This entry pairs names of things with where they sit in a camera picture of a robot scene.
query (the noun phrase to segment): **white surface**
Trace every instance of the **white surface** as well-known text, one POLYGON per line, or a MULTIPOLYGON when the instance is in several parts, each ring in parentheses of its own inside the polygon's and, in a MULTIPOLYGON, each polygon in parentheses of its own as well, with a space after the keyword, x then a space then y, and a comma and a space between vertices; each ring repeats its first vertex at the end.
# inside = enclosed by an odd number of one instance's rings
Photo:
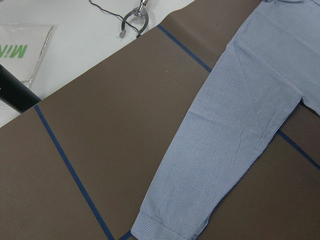
MULTIPOLYGON (((124 17, 138 7, 140 0, 92 2, 124 17)), ((158 25, 169 13, 191 2, 193 0, 149 0, 146 6, 149 14, 146 30, 158 25)), ((130 17, 128 22, 140 29, 143 20, 130 17)), ((121 21, 115 16, 102 13, 89 0, 4 0, 0 2, 0 23, 56 25, 47 53, 31 86, 31 90, 41 99, 136 39, 136 32, 127 25, 126 36, 121 39, 121 21)), ((0 109, 0 127, 17 115, 12 109, 0 109)))

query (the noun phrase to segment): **striped fabric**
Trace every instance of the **striped fabric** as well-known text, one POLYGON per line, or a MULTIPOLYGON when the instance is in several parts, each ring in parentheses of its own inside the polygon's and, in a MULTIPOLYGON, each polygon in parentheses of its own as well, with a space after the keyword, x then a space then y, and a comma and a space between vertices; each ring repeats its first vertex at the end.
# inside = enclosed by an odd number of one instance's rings
POLYGON ((194 240, 303 99, 320 113, 320 6, 262 2, 194 99, 143 200, 138 240, 194 240))

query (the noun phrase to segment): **shirt cuff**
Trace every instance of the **shirt cuff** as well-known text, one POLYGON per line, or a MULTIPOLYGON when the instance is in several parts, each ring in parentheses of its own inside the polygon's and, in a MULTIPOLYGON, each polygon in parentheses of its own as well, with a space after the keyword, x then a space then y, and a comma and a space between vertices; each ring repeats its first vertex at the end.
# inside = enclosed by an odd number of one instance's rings
POLYGON ((138 240, 187 240, 142 212, 139 212, 132 226, 131 234, 138 240))

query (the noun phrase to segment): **black cable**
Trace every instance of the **black cable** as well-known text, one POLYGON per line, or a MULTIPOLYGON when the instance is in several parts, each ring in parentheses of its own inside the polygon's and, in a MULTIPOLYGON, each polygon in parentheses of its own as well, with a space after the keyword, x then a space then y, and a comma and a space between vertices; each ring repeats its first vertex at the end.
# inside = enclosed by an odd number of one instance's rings
MULTIPOLYGON (((106 13, 108 13, 108 14, 111 14, 111 15, 113 15, 113 16, 116 16, 116 17, 118 17, 118 18, 121 18, 122 20, 124 19, 124 18, 123 18, 122 16, 120 16, 119 14, 115 14, 115 13, 113 13, 113 12, 110 12, 110 11, 108 11, 108 10, 103 9, 103 8, 100 7, 99 5, 93 3, 91 0, 89 0, 89 2, 90 2, 92 5, 94 5, 94 6, 96 6, 97 8, 99 8, 99 9, 100 9, 101 11, 103 11, 103 12, 106 12, 106 13)), ((132 25, 131 25, 130 23, 128 23, 127 21, 126 21, 125 23, 128 24, 132 29, 136 30, 137 33, 139 33, 139 30, 138 30, 135 26, 132 26, 132 25)))

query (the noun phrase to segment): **black pole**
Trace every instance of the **black pole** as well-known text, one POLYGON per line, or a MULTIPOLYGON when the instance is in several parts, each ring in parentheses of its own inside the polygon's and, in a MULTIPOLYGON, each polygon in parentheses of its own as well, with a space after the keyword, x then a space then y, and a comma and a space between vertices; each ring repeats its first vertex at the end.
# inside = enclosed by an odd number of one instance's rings
POLYGON ((20 113, 41 101, 29 88, 0 64, 0 99, 20 113))

